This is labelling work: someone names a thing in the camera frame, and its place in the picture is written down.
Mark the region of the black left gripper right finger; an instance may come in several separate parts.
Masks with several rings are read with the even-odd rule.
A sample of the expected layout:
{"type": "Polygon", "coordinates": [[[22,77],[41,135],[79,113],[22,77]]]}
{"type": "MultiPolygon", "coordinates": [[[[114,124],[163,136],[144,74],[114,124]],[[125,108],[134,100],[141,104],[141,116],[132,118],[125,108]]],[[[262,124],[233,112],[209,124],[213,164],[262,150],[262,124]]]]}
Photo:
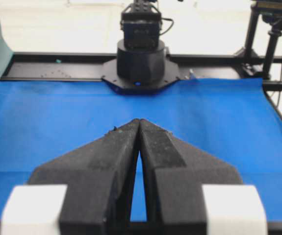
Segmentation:
{"type": "Polygon", "coordinates": [[[266,213],[253,185],[231,164],[140,121],[149,219],[164,235],[265,235],[266,213]]]}

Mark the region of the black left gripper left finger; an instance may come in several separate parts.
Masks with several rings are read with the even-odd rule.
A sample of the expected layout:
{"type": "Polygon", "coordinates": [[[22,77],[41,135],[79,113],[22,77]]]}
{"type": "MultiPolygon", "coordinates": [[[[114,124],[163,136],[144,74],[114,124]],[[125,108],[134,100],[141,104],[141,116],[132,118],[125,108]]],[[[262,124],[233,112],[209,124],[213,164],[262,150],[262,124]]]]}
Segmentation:
{"type": "Polygon", "coordinates": [[[0,219],[2,235],[103,235],[116,217],[137,158],[140,120],[34,169],[12,189],[0,219]]]}

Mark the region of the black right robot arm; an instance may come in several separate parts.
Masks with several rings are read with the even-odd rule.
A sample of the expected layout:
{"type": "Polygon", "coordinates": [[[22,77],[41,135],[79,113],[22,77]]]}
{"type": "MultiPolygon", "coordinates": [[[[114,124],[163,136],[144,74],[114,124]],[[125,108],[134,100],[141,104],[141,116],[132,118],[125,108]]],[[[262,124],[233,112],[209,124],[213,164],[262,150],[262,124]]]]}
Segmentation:
{"type": "Polygon", "coordinates": [[[123,39],[105,62],[102,80],[120,94],[150,94],[179,81],[179,66],[160,39],[163,18],[153,0],[135,0],[121,12],[123,39]]]}

